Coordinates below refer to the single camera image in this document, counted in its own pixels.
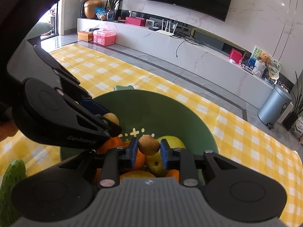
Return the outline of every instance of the glass door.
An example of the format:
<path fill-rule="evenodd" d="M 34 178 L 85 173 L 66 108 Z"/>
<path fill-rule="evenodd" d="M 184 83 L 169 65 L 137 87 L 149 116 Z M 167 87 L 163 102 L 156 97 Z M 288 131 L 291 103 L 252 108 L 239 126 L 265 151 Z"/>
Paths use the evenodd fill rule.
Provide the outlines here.
<path fill-rule="evenodd" d="M 55 37 L 59 35 L 58 31 L 58 3 L 54 4 L 50 10 L 48 10 L 40 19 L 40 22 L 46 22 L 54 26 L 52 30 L 41 35 L 41 40 Z"/>

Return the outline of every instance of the blue gripper pad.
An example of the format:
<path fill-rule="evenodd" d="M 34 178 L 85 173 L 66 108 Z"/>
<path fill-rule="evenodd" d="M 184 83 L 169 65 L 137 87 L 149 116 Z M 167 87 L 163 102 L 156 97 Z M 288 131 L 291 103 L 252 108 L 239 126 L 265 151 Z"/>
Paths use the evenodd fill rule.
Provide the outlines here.
<path fill-rule="evenodd" d="M 138 153 L 138 140 L 136 138 L 133 138 L 126 150 L 126 156 L 130 156 L 130 160 L 131 160 L 130 168 L 134 168 L 134 165 L 136 163 L 137 153 Z"/>
<path fill-rule="evenodd" d="M 107 108 L 99 105 L 93 99 L 83 99 L 80 102 L 80 105 L 83 106 L 85 109 L 87 109 L 94 115 L 100 114 L 103 116 L 106 113 L 110 113 L 110 111 Z"/>
<path fill-rule="evenodd" d="M 167 143 L 166 139 L 162 139 L 160 142 L 160 153 L 161 153 L 161 158 L 162 158 L 162 163 L 164 169 L 168 169 L 168 163 L 169 163 L 169 158 L 168 158 L 168 150 L 170 149 L 169 144 Z"/>

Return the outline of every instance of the silver trash can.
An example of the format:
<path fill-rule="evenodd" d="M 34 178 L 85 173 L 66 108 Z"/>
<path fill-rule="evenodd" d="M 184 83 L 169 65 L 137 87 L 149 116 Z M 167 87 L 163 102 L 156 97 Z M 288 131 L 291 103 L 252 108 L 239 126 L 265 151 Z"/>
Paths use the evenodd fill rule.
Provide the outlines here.
<path fill-rule="evenodd" d="M 275 122 L 280 118 L 290 102 L 290 94 L 280 85 L 275 84 L 272 92 L 258 111 L 259 119 L 269 129 L 273 129 Z"/>

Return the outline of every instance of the red box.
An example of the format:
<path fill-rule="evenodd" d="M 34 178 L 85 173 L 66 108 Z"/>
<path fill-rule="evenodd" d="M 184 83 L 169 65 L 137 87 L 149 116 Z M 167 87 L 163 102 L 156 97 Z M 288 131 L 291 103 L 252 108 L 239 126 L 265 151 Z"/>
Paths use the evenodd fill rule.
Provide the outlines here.
<path fill-rule="evenodd" d="M 241 58 L 242 58 L 242 54 L 239 51 L 237 51 L 235 49 L 231 50 L 229 59 L 233 59 L 237 64 L 239 64 Z"/>
<path fill-rule="evenodd" d="M 146 19 L 139 17 L 126 17 L 125 24 L 131 24 L 136 26 L 145 26 Z"/>

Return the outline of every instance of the plant pot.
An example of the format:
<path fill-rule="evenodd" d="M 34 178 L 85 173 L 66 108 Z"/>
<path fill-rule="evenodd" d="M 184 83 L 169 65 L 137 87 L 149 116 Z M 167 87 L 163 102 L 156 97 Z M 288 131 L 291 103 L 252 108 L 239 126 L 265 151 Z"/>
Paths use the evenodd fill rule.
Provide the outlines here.
<path fill-rule="evenodd" d="M 290 115 L 283 120 L 282 125 L 287 129 L 290 130 L 291 126 L 296 122 L 298 119 L 298 116 L 294 113 L 291 112 Z"/>
<path fill-rule="evenodd" d="M 110 9 L 108 12 L 107 12 L 107 21 L 114 21 L 115 20 L 115 17 L 116 17 L 116 12 L 113 10 L 113 9 Z"/>
<path fill-rule="evenodd" d="M 82 18 L 82 19 L 87 18 L 86 15 L 85 15 L 85 12 L 84 12 L 84 4 L 85 4 L 86 2 L 87 2 L 87 1 L 83 1 L 83 2 L 82 2 L 82 5 L 81 5 L 80 18 Z"/>
<path fill-rule="evenodd" d="M 85 15 L 88 19 L 95 19 L 96 13 L 94 11 L 95 7 L 102 7 L 103 6 L 103 1 L 101 0 L 88 0 L 84 4 L 84 12 Z"/>

